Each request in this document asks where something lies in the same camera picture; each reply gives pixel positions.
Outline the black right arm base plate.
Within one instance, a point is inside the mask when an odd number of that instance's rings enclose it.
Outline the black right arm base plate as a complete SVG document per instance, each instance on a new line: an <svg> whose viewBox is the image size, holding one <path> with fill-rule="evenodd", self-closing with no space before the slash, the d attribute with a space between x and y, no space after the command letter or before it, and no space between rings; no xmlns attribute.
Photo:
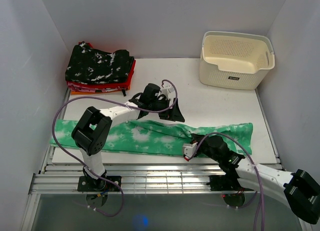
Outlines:
<svg viewBox="0 0 320 231"><path fill-rule="evenodd" d="M211 191L253 191L249 188L242 187L237 180L231 180L226 175L210 175L206 183Z"/></svg>

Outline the green tie-dye trousers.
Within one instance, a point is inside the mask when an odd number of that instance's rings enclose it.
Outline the green tie-dye trousers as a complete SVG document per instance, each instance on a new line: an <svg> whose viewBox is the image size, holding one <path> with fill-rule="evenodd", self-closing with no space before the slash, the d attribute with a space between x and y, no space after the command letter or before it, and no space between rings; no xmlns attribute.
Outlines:
<svg viewBox="0 0 320 231"><path fill-rule="evenodd" d="M110 129L103 152L128 153L181 157L182 146L192 141L192 134L206 135L218 132L232 137L224 137L228 147L238 154L243 151L234 142L239 142L251 154L252 123L231 124L216 127L191 127L180 123L165 124L153 120L131 120Z"/></svg>

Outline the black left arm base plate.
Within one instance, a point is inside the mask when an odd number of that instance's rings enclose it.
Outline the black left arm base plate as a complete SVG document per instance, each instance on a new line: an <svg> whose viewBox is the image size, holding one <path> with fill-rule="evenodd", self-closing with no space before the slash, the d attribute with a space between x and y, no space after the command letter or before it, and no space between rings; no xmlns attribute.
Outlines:
<svg viewBox="0 0 320 231"><path fill-rule="evenodd" d="M120 189L112 183L101 179L94 179L90 176L81 176L78 180L78 192L119 192Z"/></svg>

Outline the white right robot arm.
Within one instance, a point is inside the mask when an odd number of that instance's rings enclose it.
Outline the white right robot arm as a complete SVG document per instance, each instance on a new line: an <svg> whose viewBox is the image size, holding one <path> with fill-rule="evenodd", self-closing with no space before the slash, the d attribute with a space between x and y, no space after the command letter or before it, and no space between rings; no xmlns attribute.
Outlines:
<svg viewBox="0 0 320 231"><path fill-rule="evenodd" d="M205 155L218 163L230 189L260 192L263 197L269 196L287 205L301 220L317 224L320 219L320 185L308 172L302 169L283 171L255 164L248 153L232 151L222 133L193 133L191 136L192 141L182 148L185 160Z"/></svg>

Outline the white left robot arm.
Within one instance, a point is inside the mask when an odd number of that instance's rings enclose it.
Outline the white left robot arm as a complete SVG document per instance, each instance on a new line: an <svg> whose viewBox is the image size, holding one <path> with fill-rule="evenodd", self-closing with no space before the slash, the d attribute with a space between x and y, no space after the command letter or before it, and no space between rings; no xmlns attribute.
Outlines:
<svg viewBox="0 0 320 231"><path fill-rule="evenodd" d="M106 186L102 149L110 129L150 113L158 114L161 120L185 122L178 104L177 88L169 80L163 80L161 86L149 83L143 92L135 94L126 103L116 102L114 107L107 109L90 106L85 110L71 137L81 151L85 163L83 174L90 188L101 191Z"/></svg>

